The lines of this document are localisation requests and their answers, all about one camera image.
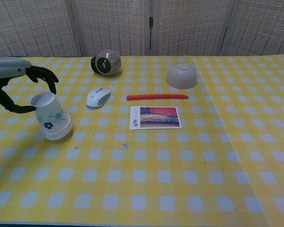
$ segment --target white mouse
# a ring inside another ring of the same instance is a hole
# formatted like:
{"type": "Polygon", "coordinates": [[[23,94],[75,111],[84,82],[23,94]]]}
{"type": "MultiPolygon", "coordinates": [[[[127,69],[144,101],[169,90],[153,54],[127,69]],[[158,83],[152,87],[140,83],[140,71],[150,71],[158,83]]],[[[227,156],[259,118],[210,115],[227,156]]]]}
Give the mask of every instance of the white mouse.
{"type": "Polygon", "coordinates": [[[85,104],[89,107],[103,106],[110,97],[110,91],[106,88],[97,88],[89,92],[85,104]]]}

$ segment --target white paper cup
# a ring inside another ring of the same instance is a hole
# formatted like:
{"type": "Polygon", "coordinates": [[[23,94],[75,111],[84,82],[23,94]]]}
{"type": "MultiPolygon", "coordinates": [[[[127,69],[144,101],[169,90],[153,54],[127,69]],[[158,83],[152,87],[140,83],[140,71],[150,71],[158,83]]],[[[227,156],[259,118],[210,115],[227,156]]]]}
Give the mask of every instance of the white paper cup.
{"type": "Polygon", "coordinates": [[[36,107],[35,114],[45,138],[58,140],[71,131],[70,116],[53,93],[43,92],[36,95],[32,98],[31,105],[36,107]]]}

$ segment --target robotic arm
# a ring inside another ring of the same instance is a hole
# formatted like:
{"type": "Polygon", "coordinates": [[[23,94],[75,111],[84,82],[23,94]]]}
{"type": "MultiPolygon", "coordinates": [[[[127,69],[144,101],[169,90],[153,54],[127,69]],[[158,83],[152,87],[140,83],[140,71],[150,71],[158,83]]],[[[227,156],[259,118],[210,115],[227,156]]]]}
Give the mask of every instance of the robotic arm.
{"type": "Polygon", "coordinates": [[[55,74],[46,68],[33,66],[29,61],[22,59],[0,57],[0,104],[5,109],[18,114],[34,111],[36,108],[29,105],[14,104],[8,94],[2,90],[2,87],[6,86],[11,79],[23,75],[27,75],[35,83],[38,82],[38,78],[45,81],[54,94],[56,94],[55,82],[59,82],[55,74]]]}

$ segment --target bowl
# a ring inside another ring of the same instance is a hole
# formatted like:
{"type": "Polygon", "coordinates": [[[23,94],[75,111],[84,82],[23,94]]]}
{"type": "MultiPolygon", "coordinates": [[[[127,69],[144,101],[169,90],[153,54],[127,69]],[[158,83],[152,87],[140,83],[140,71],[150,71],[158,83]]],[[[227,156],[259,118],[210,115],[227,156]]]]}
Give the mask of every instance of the bowl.
{"type": "Polygon", "coordinates": [[[179,63],[168,70],[165,81],[174,88],[189,89],[197,85],[197,72],[190,65],[179,63]]]}

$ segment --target table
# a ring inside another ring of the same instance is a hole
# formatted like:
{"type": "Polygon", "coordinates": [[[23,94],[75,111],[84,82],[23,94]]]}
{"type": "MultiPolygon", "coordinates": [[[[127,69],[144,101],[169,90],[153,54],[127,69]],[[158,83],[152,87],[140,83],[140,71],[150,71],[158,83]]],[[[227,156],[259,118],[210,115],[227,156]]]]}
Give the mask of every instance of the table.
{"type": "MultiPolygon", "coordinates": [[[[73,134],[43,138],[34,113],[0,106],[0,223],[142,226],[284,226],[284,55],[124,56],[122,74],[93,74],[90,57],[24,58],[57,75],[73,134]],[[193,65],[198,85],[165,83],[193,65]],[[109,87],[105,106],[85,106],[109,87]],[[126,101],[180,93],[187,100],[126,101]],[[129,130],[130,106],[176,106],[176,130],[129,130]],[[128,143],[128,149],[121,149],[128,143]]],[[[27,105],[43,81],[5,87],[27,105]]]]}

